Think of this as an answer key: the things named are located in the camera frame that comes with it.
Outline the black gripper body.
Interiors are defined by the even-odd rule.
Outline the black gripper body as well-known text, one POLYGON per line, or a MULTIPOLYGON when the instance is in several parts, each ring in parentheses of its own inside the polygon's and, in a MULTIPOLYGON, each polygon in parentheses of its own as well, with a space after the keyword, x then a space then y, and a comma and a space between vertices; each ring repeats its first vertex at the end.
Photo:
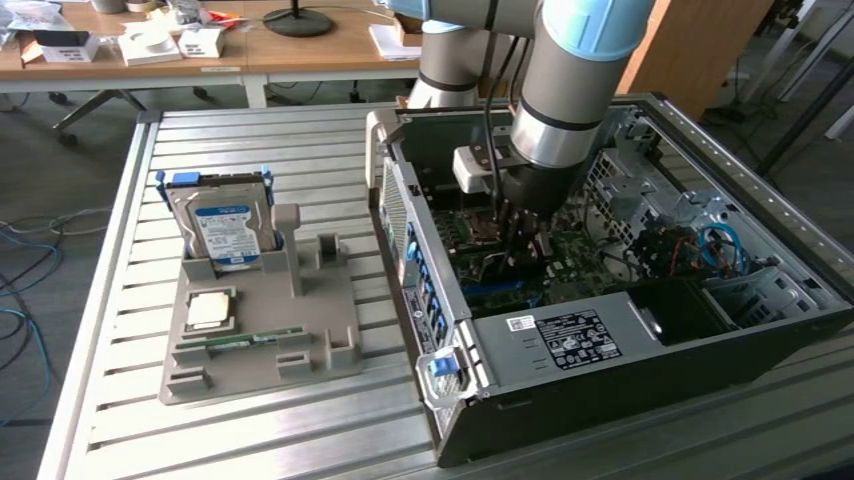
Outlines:
POLYGON ((515 210, 551 217, 576 189, 580 174, 580 164, 567 168, 532 164, 510 167, 502 177, 503 198, 515 210))

